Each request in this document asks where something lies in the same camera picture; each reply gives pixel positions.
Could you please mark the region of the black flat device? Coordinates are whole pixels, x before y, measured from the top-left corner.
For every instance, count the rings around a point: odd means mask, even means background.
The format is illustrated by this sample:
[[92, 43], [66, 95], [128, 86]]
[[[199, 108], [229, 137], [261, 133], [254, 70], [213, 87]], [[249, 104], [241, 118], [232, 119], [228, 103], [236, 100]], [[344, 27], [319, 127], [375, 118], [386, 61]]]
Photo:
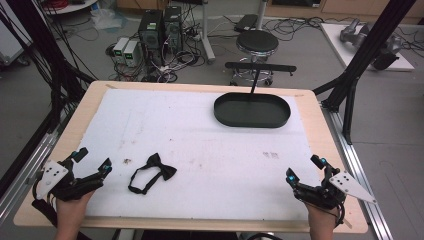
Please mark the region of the black flat device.
[[258, 16], [255, 14], [244, 15], [234, 26], [236, 32], [245, 32], [256, 29]]

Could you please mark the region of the person's right hand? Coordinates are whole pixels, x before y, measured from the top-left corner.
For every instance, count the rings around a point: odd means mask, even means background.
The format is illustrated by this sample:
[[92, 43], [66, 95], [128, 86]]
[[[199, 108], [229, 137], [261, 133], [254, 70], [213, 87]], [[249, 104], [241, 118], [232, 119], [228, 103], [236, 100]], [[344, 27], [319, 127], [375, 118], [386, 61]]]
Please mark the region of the person's right hand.
[[338, 210], [333, 208], [321, 209], [313, 204], [305, 204], [308, 210], [308, 222], [310, 233], [313, 232], [333, 232], [338, 220]]

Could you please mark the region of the black round stool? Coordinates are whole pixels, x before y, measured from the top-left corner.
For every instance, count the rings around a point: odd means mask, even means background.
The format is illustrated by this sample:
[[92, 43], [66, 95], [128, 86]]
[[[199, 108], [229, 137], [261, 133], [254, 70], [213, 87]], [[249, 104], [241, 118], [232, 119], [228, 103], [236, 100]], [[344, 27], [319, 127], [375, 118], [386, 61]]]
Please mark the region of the black round stool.
[[[240, 63], [262, 64], [273, 55], [279, 46], [278, 39], [271, 33], [262, 30], [249, 30], [242, 32], [236, 40], [237, 48], [248, 56], [241, 58]], [[231, 86], [237, 86], [236, 78], [254, 81], [257, 70], [233, 68]]]

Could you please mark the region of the white foam mat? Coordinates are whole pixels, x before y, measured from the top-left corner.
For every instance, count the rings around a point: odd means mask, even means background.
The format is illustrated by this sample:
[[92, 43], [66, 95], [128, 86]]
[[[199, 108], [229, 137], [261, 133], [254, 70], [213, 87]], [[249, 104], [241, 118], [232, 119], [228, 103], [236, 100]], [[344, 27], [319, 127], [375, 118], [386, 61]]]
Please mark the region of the white foam mat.
[[[91, 198], [98, 217], [304, 221], [307, 211], [286, 182], [320, 182], [298, 106], [280, 128], [228, 127], [213, 113], [215, 93], [109, 89], [81, 144], [87, 156], [74, 168], [93, 173], [107, 158], [112, 171]], [[128, 190], [134, 171], [158, 153], [177, 173], [146, 195]]]

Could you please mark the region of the white round table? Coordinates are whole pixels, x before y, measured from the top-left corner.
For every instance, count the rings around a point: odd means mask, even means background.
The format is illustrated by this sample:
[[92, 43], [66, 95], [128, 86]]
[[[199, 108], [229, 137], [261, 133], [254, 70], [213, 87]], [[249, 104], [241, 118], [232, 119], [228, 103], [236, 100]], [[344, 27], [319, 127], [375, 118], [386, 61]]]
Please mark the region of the white round table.
[[98, 0], [75, 0], [75, 4], [70, 3], [71, 0], [59, 0], [60, 6], [44, 6], [43, 10], [49, 15], [71, 13], [86, 8], [97, 9], [99, 7]]

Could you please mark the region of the black computer tower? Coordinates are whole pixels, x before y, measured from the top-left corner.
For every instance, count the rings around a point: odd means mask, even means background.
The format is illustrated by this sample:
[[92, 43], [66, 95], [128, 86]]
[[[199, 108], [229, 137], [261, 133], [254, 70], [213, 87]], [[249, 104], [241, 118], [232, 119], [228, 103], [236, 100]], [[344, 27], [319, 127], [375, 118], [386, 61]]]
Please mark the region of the black computer tower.
[[162, 66], [161, 50], [164, 41], [162, 11], [157, 9], [146, 10], [138, 27], [138, 34], [145, 60], [151, 60], [157, 66]]
[[180, 6], [168, 6], [164, 11], [165, 43], [170, 53], [178, 53], [183, 49], [181, 14]]

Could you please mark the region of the aluminium rail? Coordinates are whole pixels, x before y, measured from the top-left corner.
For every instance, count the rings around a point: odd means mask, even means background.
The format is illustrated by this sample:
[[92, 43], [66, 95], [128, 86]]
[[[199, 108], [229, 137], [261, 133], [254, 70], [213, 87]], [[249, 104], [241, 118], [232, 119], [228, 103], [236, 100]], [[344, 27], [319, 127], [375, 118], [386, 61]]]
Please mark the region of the aluminium rail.
[[57, 130], [36, 132], [0, 179], [0, 226], [32, 186], [36, 172], [46, 161], [59, 136]]
[[[340, 117], [340, 114], [330, 112], [325, 108], [321, 108], [321, 110], [335, 141], [344, 167], [362, 187], [364, 187], [371, 195], [374, 195], [354, 146], [349, 145], [342, 134], [343, 119]], [[366, 223], [372, 231], [375, 239], [394, 240], [379, 205], [363, 200], [358, 200], [358, 203], [365, 215]]]

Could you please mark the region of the black T-bar stand with tray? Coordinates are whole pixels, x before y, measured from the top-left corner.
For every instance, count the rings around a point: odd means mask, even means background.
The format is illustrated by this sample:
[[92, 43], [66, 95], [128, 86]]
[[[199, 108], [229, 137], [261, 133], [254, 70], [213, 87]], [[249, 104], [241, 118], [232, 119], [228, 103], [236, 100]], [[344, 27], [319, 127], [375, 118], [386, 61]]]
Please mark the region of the black T-bar stand with tray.
[[215, 100], [214, 116], [220, 123], [248, 128], [279, 128], [287, 123], [291, 117], [289, 104], [276, 95], [255, 93], [255, 88], [261, 70], [292, 74], [297, 70], [296, 66], [227, 62], [225, 67], [256, 70], [256, 74], [249, 93], [229, 92]]

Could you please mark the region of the white power supply unit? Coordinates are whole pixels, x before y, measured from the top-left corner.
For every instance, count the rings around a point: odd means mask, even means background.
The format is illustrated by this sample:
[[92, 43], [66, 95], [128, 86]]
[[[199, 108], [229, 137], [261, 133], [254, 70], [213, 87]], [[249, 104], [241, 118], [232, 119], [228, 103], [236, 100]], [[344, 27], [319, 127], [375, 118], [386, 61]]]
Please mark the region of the white power supply unit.
[[122, 37], [118, 40], [118, 42], [113, 47], [113, 53], [114, 53], [115, 57], [122, 57], [123, 56], [123, 52], [126, 48], [128, 41], [129, 41], [128, 37]]
[[139, 64], [138, 43], [130, 40], [124, 50], [124, 58], [128, 67], [136, 67]]

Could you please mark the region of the grey metal stand leg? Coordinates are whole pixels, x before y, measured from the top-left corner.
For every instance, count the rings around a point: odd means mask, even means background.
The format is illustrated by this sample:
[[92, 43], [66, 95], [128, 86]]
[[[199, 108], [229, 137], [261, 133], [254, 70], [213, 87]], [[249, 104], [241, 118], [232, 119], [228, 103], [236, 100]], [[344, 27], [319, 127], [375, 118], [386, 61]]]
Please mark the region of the grey metal stand leg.
[[208, 37], [208, 0], [201, 0], [202, 6], [202, 30], [200, 31], [201, 41], [206, 54], [208, 65], [216, 61], [216, 56]]

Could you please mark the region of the black metal frame post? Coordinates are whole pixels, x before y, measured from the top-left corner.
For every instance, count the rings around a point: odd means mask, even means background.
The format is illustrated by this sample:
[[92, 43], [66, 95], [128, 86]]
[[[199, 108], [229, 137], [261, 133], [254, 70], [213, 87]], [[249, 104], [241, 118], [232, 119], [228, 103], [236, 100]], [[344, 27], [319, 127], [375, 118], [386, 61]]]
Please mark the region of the black metal frame post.
[[371, 61], [377, 56], [383, 43], [394, 32], [416, 1], [390, 0], [346, 69], [334, 80], [313, 90], [315, 95], [331, 90], [330, 95], [322, 101], [322, 106], [330, 112], [338, 112], [340, 104], [346, 101], [342, 136], [349, 145], [352, 144], [351, 125], [357, 83]]
[[8, 16], [0, 3], [0, 21], [33, 61], [50, 88], [51, 111], [48, 114], [48, 128], [53, 130], [61, 124], [62, 112], [73, 113], [95, 78], [66, 59], [52, 33], [55, 28], [50, 28], [38, 0], [5, 2], [16, 16], [16, 20]]

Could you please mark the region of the clear plastic bag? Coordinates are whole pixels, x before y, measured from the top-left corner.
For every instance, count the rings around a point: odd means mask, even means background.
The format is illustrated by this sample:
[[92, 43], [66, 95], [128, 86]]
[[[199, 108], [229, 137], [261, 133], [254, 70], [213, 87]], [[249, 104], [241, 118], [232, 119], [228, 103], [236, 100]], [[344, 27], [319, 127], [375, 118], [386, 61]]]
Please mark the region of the clear plastic bag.
[[91, 19], [97, 30], [122, 28], [126, 23], [126, 19], [112, 9], [92, 10]]

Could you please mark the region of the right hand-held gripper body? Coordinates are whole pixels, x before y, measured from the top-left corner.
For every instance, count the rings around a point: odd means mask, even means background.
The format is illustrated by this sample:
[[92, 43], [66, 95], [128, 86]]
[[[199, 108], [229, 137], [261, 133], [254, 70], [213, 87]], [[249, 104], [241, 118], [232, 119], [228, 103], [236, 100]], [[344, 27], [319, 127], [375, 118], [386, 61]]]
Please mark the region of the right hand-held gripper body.
[[320, 186], [305, 186], [306, 194], [302, 198], [295, 198], [323, 209], [333, 209], [342, 206], [347, 195], [357, 199], [376, 204], [376, 199], [351, 176], [343, 171], [333, 174], [329, 182], [322, 182]]

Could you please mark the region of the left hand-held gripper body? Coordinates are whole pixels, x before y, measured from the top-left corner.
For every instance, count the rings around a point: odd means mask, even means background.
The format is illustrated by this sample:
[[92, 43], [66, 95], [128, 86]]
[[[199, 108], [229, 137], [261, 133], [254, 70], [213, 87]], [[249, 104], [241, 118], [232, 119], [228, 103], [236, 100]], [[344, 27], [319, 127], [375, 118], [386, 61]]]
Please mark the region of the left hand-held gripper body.
[[35, 185], [37, 200], [43, 199], [48, 194], [53, 194], [63, 201], [77, 200], [83, 195], [103, 186], [83, 186], [79, 184], [81, 178], [75, 178], [72, 170], [67, 170], [61, 165], [62, 161], [48, 160], [42, 168], [41, 178]]

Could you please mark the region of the white floor board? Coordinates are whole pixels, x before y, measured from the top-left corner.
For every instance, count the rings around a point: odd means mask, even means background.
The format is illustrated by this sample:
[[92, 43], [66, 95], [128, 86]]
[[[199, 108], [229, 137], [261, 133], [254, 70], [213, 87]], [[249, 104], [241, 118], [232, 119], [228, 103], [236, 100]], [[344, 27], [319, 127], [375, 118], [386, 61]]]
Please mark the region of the white floor board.
[[[324, 35], [331, 43], [333, 50], [336, 52], [344, 67], [346, 67], [351, 62], [357, 51], [357, 49], [350, 42], [343, 43], [339, 39], [340, 32], [345, 27], [347, 27], [347, 24], [321, 24], [321, 29], [324, 32]], [[386, 71], [407, 72], [414, 70], [414, 67], [401, 53], [397, 53], [396, 56], [398, 59], [395, 60], [388, 68], [386, 68]]]

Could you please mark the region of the person's left hand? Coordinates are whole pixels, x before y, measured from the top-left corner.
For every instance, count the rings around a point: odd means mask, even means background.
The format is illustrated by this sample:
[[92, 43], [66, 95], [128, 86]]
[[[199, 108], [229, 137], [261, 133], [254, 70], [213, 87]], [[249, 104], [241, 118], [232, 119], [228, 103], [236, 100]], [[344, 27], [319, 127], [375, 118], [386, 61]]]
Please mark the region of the person's left hand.
[[57, 229], [61, 234], [71, 236], [79, 230], [85, 218], [87, 204], [93, 194], [94, 192], [89, 192], [77, 200], [56, 200]]

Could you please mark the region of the black bow tie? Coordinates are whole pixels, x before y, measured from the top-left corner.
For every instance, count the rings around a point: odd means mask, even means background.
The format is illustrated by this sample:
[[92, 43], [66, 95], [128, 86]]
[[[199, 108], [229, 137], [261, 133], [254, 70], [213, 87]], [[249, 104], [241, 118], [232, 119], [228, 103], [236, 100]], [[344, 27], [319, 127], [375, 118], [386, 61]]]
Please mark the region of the black bow tie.
[[[155, 174], [145, 184], [145, 186], [142, 189], [133, 185], [134, 181], [136, 180], [136, 177], [139, 174], [145, 173], [146, 171], [150, 171], [150, 170], [154, 171]], [[130, 181], [129, 181], [129, 184], [128, 184], [128, 190], [132, 193], [135, 193], [135, 194], [146, 195], [148, 193], [148, 191], [152, 188], [152, 186], [160, 178], [162, 178], [164, 181], [168, 181], [176, 173], [177, 173], [177, 169], [175, 167], [164, 164], [161, 160], [160, 155], [158, 153], [155, 153], [147, 159], [146, 164], [144, 166], [139, 167], [134, 171], [134, 173], [130, 177]]]

